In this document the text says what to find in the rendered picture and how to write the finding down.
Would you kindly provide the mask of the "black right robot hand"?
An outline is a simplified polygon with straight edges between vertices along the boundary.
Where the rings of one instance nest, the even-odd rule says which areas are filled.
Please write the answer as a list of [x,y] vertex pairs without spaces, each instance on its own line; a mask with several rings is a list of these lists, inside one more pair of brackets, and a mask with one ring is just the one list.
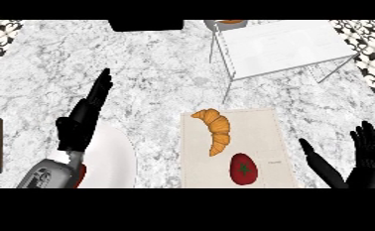
[[367,121],[362,121],[362,125],[350,132],[350,137],[354,143],[354,168],[348,178],[342,178],[308,141],[300,138],[305,162],[331,188],[375,188],[375,126]]

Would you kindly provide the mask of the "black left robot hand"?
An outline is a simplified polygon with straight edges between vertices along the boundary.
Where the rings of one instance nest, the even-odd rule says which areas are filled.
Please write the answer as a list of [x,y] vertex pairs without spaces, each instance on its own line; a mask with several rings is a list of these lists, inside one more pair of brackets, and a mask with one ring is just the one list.
[[100,108],[112,87],[106,68],[93,83],[88,96],[83,98],[68,117],[56,120],[59,151],[83,152],[91,142]]

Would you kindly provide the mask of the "beige placemat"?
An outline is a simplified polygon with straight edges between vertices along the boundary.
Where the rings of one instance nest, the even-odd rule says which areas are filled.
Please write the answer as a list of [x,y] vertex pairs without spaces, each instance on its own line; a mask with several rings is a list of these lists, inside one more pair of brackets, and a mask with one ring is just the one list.
[[[235,188],[294,188],[292,174],[279,119],[272,108],[221,111],[230,122],[230,144],[210,156],[212,136],[204,121],[189,113],[180,117],[181,186]],[[257,179],[238,185],[230,178],[230,160],[245,154],[257,167]]]

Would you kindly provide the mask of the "red tomato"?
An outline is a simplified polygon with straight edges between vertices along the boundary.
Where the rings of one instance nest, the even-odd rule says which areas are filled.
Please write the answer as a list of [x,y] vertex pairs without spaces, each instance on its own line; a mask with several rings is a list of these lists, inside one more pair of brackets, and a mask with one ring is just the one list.
[[233,183],[238,185],[248,185],[257,181],[258,168],[255,162],[243,153],[238,153],[232,157],[230,178]]

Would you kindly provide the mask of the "white plate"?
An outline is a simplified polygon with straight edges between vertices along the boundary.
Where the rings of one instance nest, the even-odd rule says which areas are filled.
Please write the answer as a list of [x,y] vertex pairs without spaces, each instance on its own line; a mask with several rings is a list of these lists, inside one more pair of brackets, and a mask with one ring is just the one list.
[[131,188],[136,179],[136,155],[124,133],[97,122],[84,155],[87,167],[80,188]]

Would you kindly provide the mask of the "orange croissant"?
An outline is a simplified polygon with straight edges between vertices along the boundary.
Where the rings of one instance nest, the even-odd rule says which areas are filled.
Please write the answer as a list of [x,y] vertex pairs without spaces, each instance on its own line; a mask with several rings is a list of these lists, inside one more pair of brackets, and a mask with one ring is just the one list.
[[217,156],[230,144],[230,121],[217,109],[202,109],[190,115],[201,119],[211,133],[210,156]]

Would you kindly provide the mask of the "black appliance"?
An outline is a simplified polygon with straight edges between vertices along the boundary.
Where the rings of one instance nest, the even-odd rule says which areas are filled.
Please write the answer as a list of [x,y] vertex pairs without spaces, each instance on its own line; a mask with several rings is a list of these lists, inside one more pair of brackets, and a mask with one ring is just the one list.
[[181,20],[109,20],[115,32],[174,31],[183,29]]

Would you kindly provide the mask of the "grey bowl with orange food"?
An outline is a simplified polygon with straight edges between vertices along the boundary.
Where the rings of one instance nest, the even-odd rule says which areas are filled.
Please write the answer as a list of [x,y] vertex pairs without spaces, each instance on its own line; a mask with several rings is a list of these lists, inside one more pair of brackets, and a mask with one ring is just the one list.
[[205,20],[204,23],[212,32],[245,28],[248,25],[246,20]]

